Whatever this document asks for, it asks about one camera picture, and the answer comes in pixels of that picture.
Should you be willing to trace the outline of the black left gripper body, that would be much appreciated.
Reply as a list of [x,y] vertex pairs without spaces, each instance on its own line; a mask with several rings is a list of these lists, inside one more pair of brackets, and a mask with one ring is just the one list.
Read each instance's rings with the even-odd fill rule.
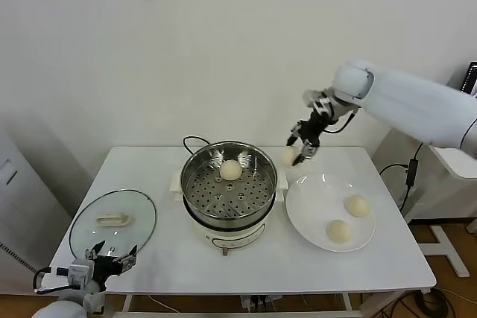
[[94,262],[94,278],[109,278],[120,274],[120,264],[115,257],[98,255]]

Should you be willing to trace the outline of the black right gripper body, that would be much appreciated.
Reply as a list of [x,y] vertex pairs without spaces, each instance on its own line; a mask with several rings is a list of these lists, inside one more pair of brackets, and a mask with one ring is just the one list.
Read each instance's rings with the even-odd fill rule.
[[330,125],[330,117],[326,113],[313,110],[308,120],[301,121],[302,143],[319,144],[321,133]]

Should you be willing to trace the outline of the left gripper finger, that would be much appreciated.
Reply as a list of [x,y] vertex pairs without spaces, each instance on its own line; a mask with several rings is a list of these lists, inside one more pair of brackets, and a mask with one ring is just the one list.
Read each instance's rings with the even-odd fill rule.
[[100,253],[102,247],[104,246],[105,241],[101,241],[95,244],[91,249],[85,250],[85,259],[96,259]]
[[128,254],[114,258],[113,263],[119,270],[130,270],[136,264],[137,245],[135,245]]

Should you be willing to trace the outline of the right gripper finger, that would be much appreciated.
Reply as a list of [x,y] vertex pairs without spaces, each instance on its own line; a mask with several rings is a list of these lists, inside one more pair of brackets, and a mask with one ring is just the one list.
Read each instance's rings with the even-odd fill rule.
[[296,166],[305,162],[306,160],[312,159],[316,152],[318,151],[318,146],[311,143],[308,140],[305,140],[301,149],[297,152],[297,155],[292,161],[292,166]]
[[301,138],[301,127],[302,127],[302,121],[298,121],[291,129],[291,134],[288,137],[286,141],[287,146],[293,146],[294,143]]

